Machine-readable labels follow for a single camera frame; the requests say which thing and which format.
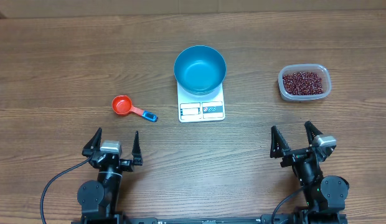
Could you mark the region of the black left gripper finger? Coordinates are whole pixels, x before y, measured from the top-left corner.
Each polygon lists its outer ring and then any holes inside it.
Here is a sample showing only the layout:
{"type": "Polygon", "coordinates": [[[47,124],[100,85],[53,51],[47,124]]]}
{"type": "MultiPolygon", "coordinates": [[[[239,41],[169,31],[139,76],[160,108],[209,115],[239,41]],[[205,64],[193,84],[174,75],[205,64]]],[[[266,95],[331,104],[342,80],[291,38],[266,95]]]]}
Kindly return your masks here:
{"type": "Polygon", "coordinates": [[[82,149],[82,155],[85,157],[91,157],[100,150],[101,145],[102,128],[98,128],[94,136],[89,140],[82,149]]]}
{"type": "Polygon", "coordinates": [[[133,165],[134,166],[141,166],[143,165],[143,158],[141,154],[141,148],[139,145],[139,132],[136,131],[134,135],[134,143],[133,143],[133,149],[132,149],[132,156],[133,156],[133,165]]]}

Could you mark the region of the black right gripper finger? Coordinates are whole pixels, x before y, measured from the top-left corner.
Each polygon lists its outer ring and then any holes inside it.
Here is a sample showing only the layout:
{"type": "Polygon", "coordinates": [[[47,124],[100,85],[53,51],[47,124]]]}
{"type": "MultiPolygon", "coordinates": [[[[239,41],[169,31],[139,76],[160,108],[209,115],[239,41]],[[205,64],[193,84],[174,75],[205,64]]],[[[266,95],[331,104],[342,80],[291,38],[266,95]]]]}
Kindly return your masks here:
{"type": "Polygon", "coordinates": [[[318,128],[315,127],[315,125],[310,121],[305,122],[304,127],[306,129],[308,143],[309,145],[312,145],[314,138],[318,135],[321,135],[322,132],[318,130],[318,128]]]}
{"type": "Polygon", "coordinates": [[[271,149],[270,149],[270,157],[271,158],[280,158],[284,157],[287,152],[289,152],[291,148],[288,143],[284,139],[281,132],[278,130],[276,126],[271,127],[271,149]]]}

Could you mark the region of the red measuring scoop blue handle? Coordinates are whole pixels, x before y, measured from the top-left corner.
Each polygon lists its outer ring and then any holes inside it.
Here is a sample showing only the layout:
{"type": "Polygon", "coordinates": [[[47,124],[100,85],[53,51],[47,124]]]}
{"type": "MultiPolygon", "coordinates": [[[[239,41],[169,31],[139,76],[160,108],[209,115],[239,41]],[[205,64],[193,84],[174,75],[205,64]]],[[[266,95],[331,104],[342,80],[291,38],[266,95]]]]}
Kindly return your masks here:
{"type": "Polygon", "coordinates": [[[158,120],[158,117],[154,113],[135,107],[127,95],[118,95],[114,97],[111,106],[117,115],[125,116],[134,113],[151,122],[156,122],[158,120]]]}

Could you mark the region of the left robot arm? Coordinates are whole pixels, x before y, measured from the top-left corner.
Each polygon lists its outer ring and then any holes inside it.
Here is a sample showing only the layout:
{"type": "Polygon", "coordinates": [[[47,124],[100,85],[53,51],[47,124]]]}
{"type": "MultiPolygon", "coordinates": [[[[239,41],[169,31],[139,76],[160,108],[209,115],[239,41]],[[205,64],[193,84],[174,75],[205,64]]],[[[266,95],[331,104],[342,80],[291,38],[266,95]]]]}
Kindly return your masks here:
{"type": "Polygon", "coordinates": [[[80,223],[129,223],[124,212],[117,211],[123,172],[132,172],[136,166],[143,165],[139,132],[135,132],[132,159],[123,159],[119,141],[102,141],[102,129],[98,128],[95,135],[82,149],[82,155],[88,163],[98,169],[97,180],[83,183],[77,192],[77,200],[81,205],[80,223]]]}

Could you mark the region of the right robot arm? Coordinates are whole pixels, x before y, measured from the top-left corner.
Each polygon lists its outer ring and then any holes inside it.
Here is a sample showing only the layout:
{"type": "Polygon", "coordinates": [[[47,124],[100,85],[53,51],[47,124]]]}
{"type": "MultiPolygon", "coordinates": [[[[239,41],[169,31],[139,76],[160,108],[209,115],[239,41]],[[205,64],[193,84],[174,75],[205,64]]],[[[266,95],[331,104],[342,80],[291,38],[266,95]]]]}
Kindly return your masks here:
{"type": "Polygon", "coordinates": [[[300,188],[284,198],[270,216],[270,223],[347,223],[345,214],[349,183],[346,179],[324,176],[320,163],[335,150],[337,139],[323,134],[315,125],[304,124],[308,147],[292,150],[276,126],[271,127],[270,157],[281,158],[281,167],[291,167],[299,180],[300,188]],[[306,205],[296,207],[291,214],[277,214],[280,207],[291,198],[302,193],[306,205]]]}

